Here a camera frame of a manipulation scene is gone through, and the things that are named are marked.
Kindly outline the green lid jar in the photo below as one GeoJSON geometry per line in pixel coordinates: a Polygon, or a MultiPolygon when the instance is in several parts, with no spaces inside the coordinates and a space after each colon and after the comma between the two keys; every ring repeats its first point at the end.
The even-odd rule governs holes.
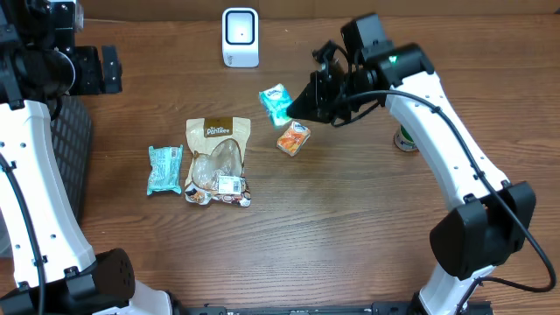
{"type": "Polygon", "coordinates": [[[411,138],[407,130],[401,125],[394,134],[395,146],[401,151],[414,152],[418,151],[417,145],[411,138]]]}

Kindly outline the teal tissue packet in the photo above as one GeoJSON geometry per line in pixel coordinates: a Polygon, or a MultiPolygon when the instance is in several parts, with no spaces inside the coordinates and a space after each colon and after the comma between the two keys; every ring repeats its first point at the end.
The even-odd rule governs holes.
{"type": "Polygon", "coordinates": [[[284,126],[291,121],[287,108],[292,104],[292,98],[283,84],[276,84],[260,92],[259,100],[274,127],[284,126]]]}

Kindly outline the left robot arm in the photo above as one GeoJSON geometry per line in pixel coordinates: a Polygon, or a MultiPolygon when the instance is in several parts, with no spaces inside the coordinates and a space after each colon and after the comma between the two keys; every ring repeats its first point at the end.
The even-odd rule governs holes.
{"type": "Polygon", "coordinates": [[[51,123],[67,96],[116,94],[122,67],[111,46],[77,46],[76,1],[1,4],[1,211],[15,289],[6,314],[178,314],[166,291],[135,277],[120,248],[96,254],[67,197],[51,123]]]}

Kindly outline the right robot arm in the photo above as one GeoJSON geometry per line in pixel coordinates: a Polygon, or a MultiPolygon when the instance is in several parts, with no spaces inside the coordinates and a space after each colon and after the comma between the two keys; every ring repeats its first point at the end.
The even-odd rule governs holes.
{"type": "Polygon", "coordinates": [[[437,260],[429,282],[408,303],[376,303],[376,312],[484,314],[469,297],[519,251],[536,206],[529,184],[512,184],[475,143],[448,101],[434,66],[415,44],[395,46],[379,17],[341,29],[343,44],[313,52],[320,69],[288,107],[290,117],[341,127],[386,108],[418,148],[440,186],[447,215],[430,231],[437,260]]]}

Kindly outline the orange snack packet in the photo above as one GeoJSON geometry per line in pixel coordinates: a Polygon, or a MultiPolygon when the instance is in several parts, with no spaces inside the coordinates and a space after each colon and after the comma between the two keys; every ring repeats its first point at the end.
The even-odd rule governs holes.
{"type": "Polygon", "coordinates": [[[292,122],[290,127],[277,139],[276,147],[294,157],[310,136],[309,128],[299,122],[292,122]]]}

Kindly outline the beige snack pouch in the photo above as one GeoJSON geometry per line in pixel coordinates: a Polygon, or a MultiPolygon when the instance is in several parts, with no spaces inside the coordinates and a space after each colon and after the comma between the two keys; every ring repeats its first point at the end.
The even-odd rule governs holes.
{"type": "Polygon", "coordinates": [[[251,121],[241,117],[189,119],[185,123],[192,162],[185,180],[185,200],[206,206],[219,201],[249,207],[244,175],[251,121]]]}

